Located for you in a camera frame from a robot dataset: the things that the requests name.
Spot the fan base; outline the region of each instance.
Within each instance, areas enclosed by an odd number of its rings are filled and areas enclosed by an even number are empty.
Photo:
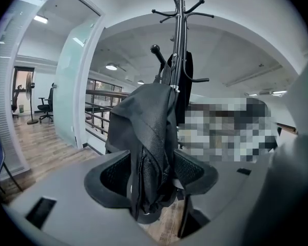
[[[35,124],[35,123],[38,123],[39,120],[38,119],[30,119],[26,122],[27,125],[31,125],[31,124]]]

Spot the ceiling light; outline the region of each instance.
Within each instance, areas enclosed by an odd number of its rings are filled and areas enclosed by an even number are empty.
[[[273,94],[283,94],[283,93],[286,93],[286,92],[287,92],[286,90],[275,91],[275,92],[273,92]]]
[[[48,19],[47,18],[39,16],[39,15],[36,15],[34,17],[34,20],[37,20],[37,21],[39,21],[41,23],[44,23],[44,24],[48,23]]]
[[[82,43],[80,40],[78,40],[76,37],[75,38],[73,38],[73,40],[75,41],[75,42],[77,42],[80,46],[84,46],[84,43]]]
[[[109,70],[117,70],[117,67],[112,63],[107,64],[106,68]]]

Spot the ceiling track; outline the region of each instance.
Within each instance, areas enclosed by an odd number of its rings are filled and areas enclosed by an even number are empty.
[[[229,83],[226,83],[225,86],[226,87],[230,87],[230,86],[233,86],[235,84],[238,84],[238,83],[241,83],[241,82],[244,82],[244,81],[247,81],[247,80],[250,80],[252,78],[255,78],[255,77],[258,77],[258,76],[262,76],[262,75],[265,75],[269,72],[272,72],[272,71],[276,71],[278,69],[281,69],[282,66],[280,64],[272,67],[272,68],[269,68],[269,69],[266,69],[266,70],[263,70],[263,71],[260,71],[258,73],[255,73],[255,74],[252,74],[252,75],[249,75],[249,76],[246,76],[246,77],[242,77],[242,78],[239,78],[237,80],[234,80],[232,82],[229,82]]]

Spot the pixelated area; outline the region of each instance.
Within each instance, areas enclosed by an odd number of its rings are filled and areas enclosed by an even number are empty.
[[[190,104],[178,139],[202,161],[255,161],[276,147],[277,126],[267,105],[255,98],[214,98]]]

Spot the frosted glass door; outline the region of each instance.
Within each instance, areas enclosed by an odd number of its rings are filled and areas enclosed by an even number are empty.
[[[81,25],[75,27],[64,44],[58,62],[53,94],[53,115],[56,134],[66,143],[76,147],[74,134],[74,112],[73,103],[75,102],[74,93],[75,80],[81,70],[81,62],[85,57],[84,48],[88,42],[93,26],[97,18],[86,20]]]

